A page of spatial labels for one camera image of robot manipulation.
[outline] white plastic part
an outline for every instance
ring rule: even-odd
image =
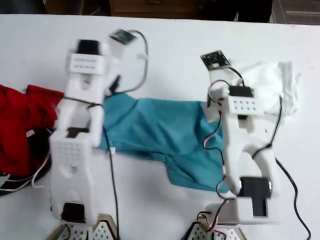
[[[69,236],[68,228],[65,227],[57,240],[115,240],[108,224],[104,221],[99,222],[92,234],[91,227],[83,228],[76,227],[76,225],[70,225],[69,227],[71,235]]]
[[[205,232],[199,224],[195,224],[187,240],[245,240],[241,230],[235,226],[217,226],[210,232]]]
[[[56,130],[50,137],[52,154],[50,200],[52,214],[61,219],[65,203],[84,205],[86,225],[97,221],[94,180],[90,171],[92,144],[88,133],[67,138],[68,132]]]
[[[60,220],[65,203],[83,204],[87,226],[94,225],[98,217],[95,208],[98,200],[94,193],[90,164],[92,148],[98,147],[101,141],[104,109],[100,105],[104,102],[105,88],[112,81],[109,75],[112,66],[106,65],[112,63],[112,56],[108,51],[106,44],[99,44],[99,52],[103,55],[71,53],[69,58],[71,67],[65,96],[98,104],[88,109],[89,132],[80,132],[74,138],[67,137],[68,128],[71,127],[76,111],[86,103],[63,99],[60,104],[57,129],[49,138],[52,155],[50,179],[52,213]],[[91,68],[90,72],[81,71],[82,68],[76,66],[80,63],[95,68]]]
[[[106,222],[99,222],[98,226],[93,232],[93,240],[115,240],[111,234],[111,230]]]
[[[106,59],[101,55],[72,53],[69,72],[78,74],[104,75]]]
[[[226,181],[230,190],[237,195],[241,190],[239,161],[243,152],[252,156],[258,149],[266,146],[270,139],[265,133],[265,120],[262,103],[251,98],[248,104],[247,98],[226,96],[222,101],[222,132],[224,141],[223,159],[225,164]],[[248,115],[246,128],[240,128],[238,115]],[[272,148],[261,151],[254,159],[259,167],[262,177],[266,177],[272,184],[271,196],[276,197],[280,193],[280,180],[275,155]]]
[[[221,203],[211,203],[206,211],[212,214],[207,216],[209,223],[213,223],[216,212]],[[266,199],[267,216],[254,216],[253,203],[250,197],[237,197],[225,203],[219,213],[218,223],[222,225],[237,224],[276,224],[279,222],[278,199],[271,197]]]
[[[228,96],[225,103],[227,104],[230,114],[251,115],[251,116],[264,115],[263,103],[256,98]]]
[[[238,195],[241,186],[239,164],[241,156],[248,153],[252,156],[257,150],[270,143],[265,132],[264,107],[256,97],[230,96],[226,91],[228,86],[213,91],[214,96],[223,100],[221,106],[221,125],[223,132],[223,160],[225,180],[231,192]],[[238,115],[246,115],[246,120],[240,121]],[[253,161],[261,171],[262,177],[269,180],[271,198],[266,199],[266,217],[253,215],[253,203],[250,197],[237,197],[229,200],[219,214],[219,222],[226,224],[262,224],[277,222],[277,196],[280,194],[280,179],[278,166],[272,148],[259,152]],[[206,210],[213,214],[209,221],[214,221],[214,215],[220,204],[210,204]]]
[[[91,240],[93,239],[92,227],[69,225],[69,228],[70,228],[70,232],[68,228],[65,227],[57,240],[86,240],[86,239]]]

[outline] perforated plastic panel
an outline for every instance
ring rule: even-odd
[[[228,96],[227,101],[231,114],[255,116],[264,114],[263,104],[256,98]]]
[[[93,240],[114,240],[109,226],[101,221],[93,232]]]
[[[70,225],[71,235],[69,236],[69,231],[65,227],[61,235],[57,240],[86,240],[88,231],[85,231],[84,228],[76,228],[73,225]],[[101,221],[93,232],[92,239],[89,240],[115,240],[111,234],[111,230],[108,224],[104,221]]]
[[[205,232],[199,224],[195,224],[187,240],[245,240],[240,234],[237,233],[239,228],[231,227],[216,227],[215,230],[219,231],[210,231]]]

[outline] white cloth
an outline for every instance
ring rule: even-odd
[[[292,116],[299,108],[299,80],[301,74],[294,71],[291,61],[279,62],[241,62],[230,60],[231,66],[243,77],[247,87],[262,99],[266,114],[278,115],[279,95],[282,96],[283,116]],[[229,69],[210,72],[211,82],[224,79],[235,85],[239,77]]]

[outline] red wire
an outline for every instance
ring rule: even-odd
[[[222,235],[224,235],[224,240],[226,240],[226,239],[227,239],[227,235],[226,235],[224,232],[222,232],[222,231],[218,231],[218,230],[214,230],[214,232],[216,232],[216,233],[218,233],[218,234],[222,234]]]

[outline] wooden furniture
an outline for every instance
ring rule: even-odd
[[[118,17],[194,19],[197,0],[110,0],[111,14]]]

